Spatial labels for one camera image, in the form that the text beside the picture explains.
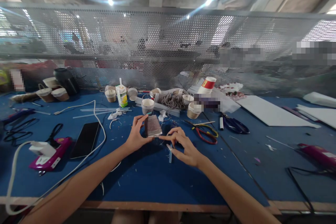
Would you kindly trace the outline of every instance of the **forearm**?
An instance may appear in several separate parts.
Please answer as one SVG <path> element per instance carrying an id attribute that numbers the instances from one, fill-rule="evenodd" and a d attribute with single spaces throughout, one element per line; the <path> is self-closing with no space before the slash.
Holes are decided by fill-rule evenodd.
<path id="1" fill-rule="evenodd" d="M 122 145 L 65 181 L 34 207 L 22 224 L 63 223 L 80 207 L 109 172 L 129 154 L 127 147 Z"/>
<path id="2" fill-rule="evenodd" d="M 250 194 L 221 172 L 208 158 L 204 157 L 199 168 L 214 184 L 241 223 L 280 223 Z"/>

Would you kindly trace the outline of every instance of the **power cord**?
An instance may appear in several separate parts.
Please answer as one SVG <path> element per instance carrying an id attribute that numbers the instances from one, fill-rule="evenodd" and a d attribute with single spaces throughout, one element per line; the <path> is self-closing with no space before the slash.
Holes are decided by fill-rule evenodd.
<path id="1" fill-rule="evenodd" d="M 25 142 L 23 144 L 21 144 L 17 150 L 15 151 L 15 154 L 14 154 L 14 158 L 13 158 L 13 164 L 12 164 L 12 173 L 10 175 L 10 180 L 9 180 L 9 184 L 8 184 L 8 190 L 7 190 L 7 195 L 6 195 L 6 212 L 9 214 L 9 215 L 16 215 L 16 214 L 20 214 L 22 212 L 24 212 L 26 209 L 28 209 L 29 207 L 31 207 L 32 205 L 34 205 L 37 201 L 39 201 L 41 198 L 43 198 L 47 193 L 49 193 L 52 189 L 54 189 L 55 187 L 58 186 L 58 184 L 60 184 L 62 181 L 64 181 L 66 178 L 68 178 L 72 173 L 74 173 L 81 165 L 82 163 L 84 163 L 84 161 L 92 154 L 94 153 L 100 146 L 102 146 L 102 144 L 106 141 L 106 132 L 104 130 L 104 127 L 102 125 L 102 123 L 100 122 L 99 118 L 97 117 L 96 115 L 96 100 L 93 100 L 89 103 L 86 103 L 86 104 L 83 104 L 83 105 L 78 105 L 78 106 L 72 106 L 72 107 L 81 107 L 81 106 L 85 106 L 85 105 L 88 105 L 90 103 L 94 103 L 94 107 L 93 107 L 93 113 L 94 113 L 94 116 L 96 117 L 96 119 L 98 120 L 102 130 L 103 130 L 103 133 L 104 133 L 104 140 L 93 150 L 91 151 L 76 167 L 75 169 L 73 169 L 70 173 L 68 173 L 68 175 L 66 175 L 64 178 L 62 178 L 60 181 L 58 181 L 54 186 L 52 186 L 48 191 L 46 191 L 41 197 L 39 197 L 37 200 L 35 200 L 33 203 L 27 205 L 26 207 L 24 207 L 23 209 L 19 210 L 19 211 L 13 211 L 11 209 L 11 193 L 12 193 L 12 189 L 13 189 L 13 183 L 14 183 L 14 178 L 15 178 L 15 172 L 16 172 L 16 162 L 18 160 L 18 155 L 19 155 L 19 151 L 21 150 L 21 148 L 26 145 L 26 144 L 30 144 L 32 143 L 33 141 L 28 141 L 28 142 Z M 61 111 L 58 111 L 58 112 L 55 112 L 54 114 L 60 114 L 62 113 L 64 110 L 66 109 L 63 109 Z"/>
<path id="2" fill-rule="evenodd" d="M 290 216 L 288 219 L 286 219 L 283 224 L 287 224 L 289 223 L 291 220 L 293 220 L 294 218 L 297 218 L 297 217 L 306 217 L 306 216 L 312 216 L 315 214 L 315 209 L 313 207 L 313 204 L 310 202 L 308 196 L 304 193 L 304 191 L 302 190 L 302 188 L 300 187 L 298 181 L 296 180 L 296 178 L 294 177 L 292 171 L 294 170 L 300 170 L 300 171 L 304 171 L 304 172 L 307 172 L 307 173 L 311 173 L 311 174 L 315 174 L 315 175 L 323 175 L 323 174 L 327 174 L 327 173 L 330 173 L 326 170 L 321 170 L 321 171 L 310 171 L 310 170 L 305 170 L 305 169 L 301 169 L 301 168 L 298 168 L 298 167 L 287 167 L 286 168 L 290 178 L 293 180 L 294 184 L 296 185 L 296 187 L 298 188 L 298 190 L 300 191 L 301 195 L 304 197 L 304 199 L 306 200 L 306 202 L 308 203 L 309 205 L 309 211 L 310 211 L 310 214 L 307 214 L 307 215 L 293 215 L 293 216 Z"/>
<path id="3" fill-rule="evenodd" d="M 52 130 L 49 138 L 46 140 L 46 142 L 49 142 L 50 145 L 52 147 L 54 147 L 55 149 L 60 146 L 60 144 L 58 142 L 55 141 L 55 136 L 58 134 L 58 132 L 61 131 L 61 129 L 63 128 L 63 124 L 57 124 L 54 129 Z"/>

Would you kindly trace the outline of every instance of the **black smartphone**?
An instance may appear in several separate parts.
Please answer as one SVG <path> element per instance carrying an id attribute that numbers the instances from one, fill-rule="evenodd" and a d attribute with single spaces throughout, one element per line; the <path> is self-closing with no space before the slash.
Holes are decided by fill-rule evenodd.
<path id="1" fill-rule="evenodd" d="M 70 159 L 81 158 L 90 154 L 97 136 L 99 122 L 84 124 L 72 149 Z"/>

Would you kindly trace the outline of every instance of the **craft wire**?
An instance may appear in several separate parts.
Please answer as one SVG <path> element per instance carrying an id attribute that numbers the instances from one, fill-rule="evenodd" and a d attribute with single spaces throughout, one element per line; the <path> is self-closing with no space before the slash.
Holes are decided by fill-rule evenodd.
<path id="1" fill-rule="evenodd" d="M 167 94 L 163 96 L 161 104 L 166 105 L 169 108 L 179 110 L 183 110 L 186 107 L 181 94 Z"/>

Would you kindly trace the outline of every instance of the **pink hot glue gun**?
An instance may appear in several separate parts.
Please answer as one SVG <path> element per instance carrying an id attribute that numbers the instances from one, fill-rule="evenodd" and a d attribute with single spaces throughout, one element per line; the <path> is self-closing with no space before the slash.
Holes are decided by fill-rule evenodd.
<path id="1" fill-rule="evenodd" d="M 56 138 L 55 141 L 60 144 L 60 146 L 57 147 L 56 152 L 54 151 L 54 154 L 52 156 L 44 155 L 40 151 L 33 151 L 36 154 L 39 155 L 30 165 L 29 168 L 32 168 L 34 170 L 39 170 L 40 175 L 43 175 L 45 172 L 52 171 L 58 162 L 63 157 L 65 151 L 71 144 L 71 138 Z"/>

